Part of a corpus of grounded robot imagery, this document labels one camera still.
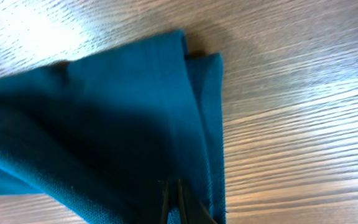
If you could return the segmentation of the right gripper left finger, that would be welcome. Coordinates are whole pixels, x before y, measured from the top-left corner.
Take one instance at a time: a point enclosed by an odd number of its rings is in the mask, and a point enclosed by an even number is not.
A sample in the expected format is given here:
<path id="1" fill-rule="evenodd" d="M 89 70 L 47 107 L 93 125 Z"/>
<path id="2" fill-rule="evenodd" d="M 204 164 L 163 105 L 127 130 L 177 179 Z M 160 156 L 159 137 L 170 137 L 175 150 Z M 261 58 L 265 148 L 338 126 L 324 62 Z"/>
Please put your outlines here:
<path id="1" fill-rule="evenodd" d="M 162 185 L 162 208 L 159 224 L 166 224 L 168 220 L 168 213 L 170 209 L 170 187 L 169 181 L 164 180 L 161 182 Z"/>

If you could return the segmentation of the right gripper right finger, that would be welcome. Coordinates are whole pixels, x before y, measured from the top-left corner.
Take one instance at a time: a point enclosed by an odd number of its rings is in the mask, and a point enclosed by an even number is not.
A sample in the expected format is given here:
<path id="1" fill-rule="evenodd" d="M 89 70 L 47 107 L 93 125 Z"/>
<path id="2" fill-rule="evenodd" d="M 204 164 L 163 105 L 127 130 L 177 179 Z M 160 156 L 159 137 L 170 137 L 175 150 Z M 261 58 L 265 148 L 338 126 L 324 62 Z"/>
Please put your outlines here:
<path id="1" fill-rule="evenodd" d="M 177 194 L 181 224 L 217 224 L 202 201 L 193 195 L 190 186 L 181 179 L 177 180 Z"/>

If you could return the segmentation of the dark blue t-shirt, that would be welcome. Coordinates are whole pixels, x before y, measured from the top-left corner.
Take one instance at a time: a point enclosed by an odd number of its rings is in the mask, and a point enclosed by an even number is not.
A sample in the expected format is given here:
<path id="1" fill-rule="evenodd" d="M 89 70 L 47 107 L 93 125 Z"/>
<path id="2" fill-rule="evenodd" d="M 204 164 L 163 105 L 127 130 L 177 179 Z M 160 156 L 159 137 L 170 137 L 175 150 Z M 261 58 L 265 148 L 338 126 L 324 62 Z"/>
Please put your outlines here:
<path id="1" fill-rule="evenodd" d="M 223 58 L 175 30 L 0 78 L 0 195 L 45 193 L 88 223 L 181 223 L 177 180 L 226 221 Z"/>

